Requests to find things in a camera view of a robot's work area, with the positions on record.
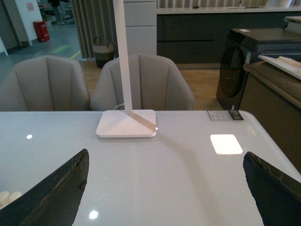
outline chair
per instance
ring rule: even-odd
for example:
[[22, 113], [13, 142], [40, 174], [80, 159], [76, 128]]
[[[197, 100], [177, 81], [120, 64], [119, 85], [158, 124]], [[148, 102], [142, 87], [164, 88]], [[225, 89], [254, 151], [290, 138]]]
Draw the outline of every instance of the chair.
[[90, 96], [77, 60], [42, 56], [16, 64], [0, 84], [0, 111], [84, 111]]
[[[192, 110], [193, 93], [173, 61], [146, 54], [131, 55], [128, 61], [133, 109]], [[90, 106], [93, 111], [105, 111], [123, 102], [117, 58], [104, 65]]]

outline desk lamp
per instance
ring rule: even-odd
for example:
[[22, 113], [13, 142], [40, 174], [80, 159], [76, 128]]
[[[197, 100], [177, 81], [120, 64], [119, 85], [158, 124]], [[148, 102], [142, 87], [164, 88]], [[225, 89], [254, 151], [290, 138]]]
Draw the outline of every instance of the desk lamp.
[[133, 110], [127, 55], [123, 0], [113, 0], [125, 110], [103, 112], [96, 129], [100, 138], [153, 137], [156, 135], [154, 110]]

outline table surface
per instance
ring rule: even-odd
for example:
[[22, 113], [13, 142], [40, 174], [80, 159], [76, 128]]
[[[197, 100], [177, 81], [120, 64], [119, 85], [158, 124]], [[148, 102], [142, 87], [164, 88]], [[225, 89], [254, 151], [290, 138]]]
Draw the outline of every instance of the table surface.
[[[243, 121], [212, 121], [206, 111], [161, 111], [155, 137], [101, 139], [101, 112], [1, 112], [0, 191], [25, 193], [86, 148], [90, 167], [75, 226], [262, 225], [245, 153], [298, 181], [301, 175], [259, 122], [240, 113]], [[243, 153], [216, 154], [212, 134], [235, 135]]]

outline red container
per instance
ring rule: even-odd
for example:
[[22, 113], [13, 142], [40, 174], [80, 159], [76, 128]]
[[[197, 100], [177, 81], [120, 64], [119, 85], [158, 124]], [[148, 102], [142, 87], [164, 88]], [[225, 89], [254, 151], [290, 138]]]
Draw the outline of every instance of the red container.
[[35, 21], [33, 22], [33, 27], [40, 42], [49, 40], [49, 34], [45, 21]]

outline front-load washer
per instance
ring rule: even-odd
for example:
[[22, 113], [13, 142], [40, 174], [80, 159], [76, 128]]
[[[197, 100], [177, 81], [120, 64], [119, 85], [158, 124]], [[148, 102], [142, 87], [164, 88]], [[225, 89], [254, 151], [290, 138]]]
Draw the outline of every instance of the front-load washer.
[[239, 109], [247, 81], [243, 66], [261, 61], [258, 55], [301, 61], [301, 35], [278, 28], [229, 30], [216, 92], [224, 109]]

